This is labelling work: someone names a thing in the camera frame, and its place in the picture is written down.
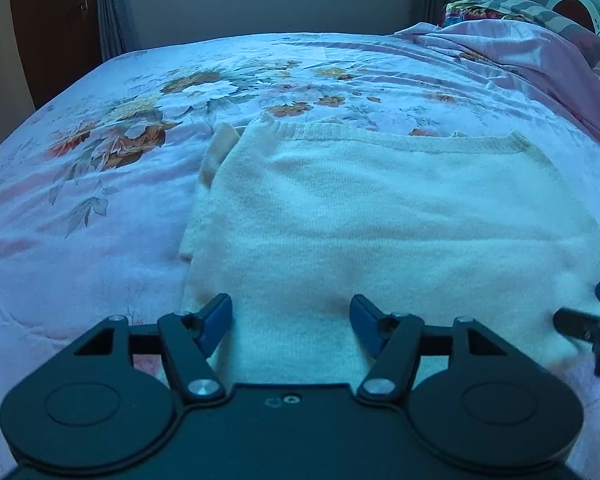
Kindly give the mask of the cream knit sweater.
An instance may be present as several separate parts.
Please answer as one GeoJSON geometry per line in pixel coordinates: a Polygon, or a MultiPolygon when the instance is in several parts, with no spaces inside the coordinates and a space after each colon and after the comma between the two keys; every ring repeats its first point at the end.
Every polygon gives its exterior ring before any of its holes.
{"type": "Polygon", "coordinates": [[[518,133],[219,125],[180,252],[184,310],[233,300],[215,358],[227,382],[357,384],[370,366],[349,323],[358,294],[430,324],[475,318],[550,368],[576,353],[554,311],[600,313],[600,227],[518,133]]]}

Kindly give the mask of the floral pink bed sheet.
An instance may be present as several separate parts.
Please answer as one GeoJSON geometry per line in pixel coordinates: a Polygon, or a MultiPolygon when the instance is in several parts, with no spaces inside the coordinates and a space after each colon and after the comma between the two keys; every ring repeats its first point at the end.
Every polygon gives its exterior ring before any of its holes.
{"type": "MultiPolygon", "coordinates": [[[[600,227],[600,144],[527,81],[459,47],[279,34],[121,55],[0,146],[0,405],[97,323],[187,311],[180,250],[204,155],[219,125],[262,115],[398,136],[518,133],[600,227]]],[[[570,467],[600,479],[600,378],[590,347],[562,339],[574,357],[546,368],[585,409],[570,467]]],[[[0,429],[0,478],[14,466],[0,429]]]]}

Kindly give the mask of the pink blanket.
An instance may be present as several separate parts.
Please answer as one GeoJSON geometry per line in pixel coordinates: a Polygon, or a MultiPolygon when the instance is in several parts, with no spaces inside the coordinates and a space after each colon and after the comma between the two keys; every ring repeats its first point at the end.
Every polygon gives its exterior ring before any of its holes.
{"type": "Polygon", "coordinates": [[[586,30],[574,42],[539,25],[513,20],[418,23],[394,34],[426,47],[459,47],[540,90],[600,144],[600,40],[586,30]]]}

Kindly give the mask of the red white headboard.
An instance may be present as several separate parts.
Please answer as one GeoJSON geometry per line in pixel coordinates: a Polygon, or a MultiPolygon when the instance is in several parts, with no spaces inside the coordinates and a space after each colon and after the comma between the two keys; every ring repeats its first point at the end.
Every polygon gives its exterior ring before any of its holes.
{"type": "Polygon", "coordinates": [[[593,0],[548,0],[547,7],[600,38],[600,10],[593,0]]]}

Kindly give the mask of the striped floral pillow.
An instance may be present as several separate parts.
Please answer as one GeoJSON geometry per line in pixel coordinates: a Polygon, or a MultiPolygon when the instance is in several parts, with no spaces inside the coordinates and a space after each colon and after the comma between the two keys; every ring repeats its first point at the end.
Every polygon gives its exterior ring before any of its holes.
{"type": "Polygon", "coordinates": [[[600,78],[600,37],[584,26],[532,0],[457,0],[443,10],[440,25],[464,21],[514,20],[546,28],[571,42],[600,78]]]}

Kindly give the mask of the left teal curtain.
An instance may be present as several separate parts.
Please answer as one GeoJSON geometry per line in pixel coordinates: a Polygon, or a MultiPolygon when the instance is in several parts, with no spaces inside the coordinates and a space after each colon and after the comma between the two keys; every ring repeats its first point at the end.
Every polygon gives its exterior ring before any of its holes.
{"type": "Polygon", "coordinates": [[[132,23],[126,0],[96,0],[100,50],[104,61],[134,47],[132,23]]]}

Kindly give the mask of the dark wooden door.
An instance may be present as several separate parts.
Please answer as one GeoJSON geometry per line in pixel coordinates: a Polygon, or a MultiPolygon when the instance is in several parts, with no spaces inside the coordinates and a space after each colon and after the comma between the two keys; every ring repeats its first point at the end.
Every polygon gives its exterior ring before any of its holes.
{"type": "Polygon", "coordinates": [[[96,0],[9,0],[35,108],[102,64],[96,0]]]}

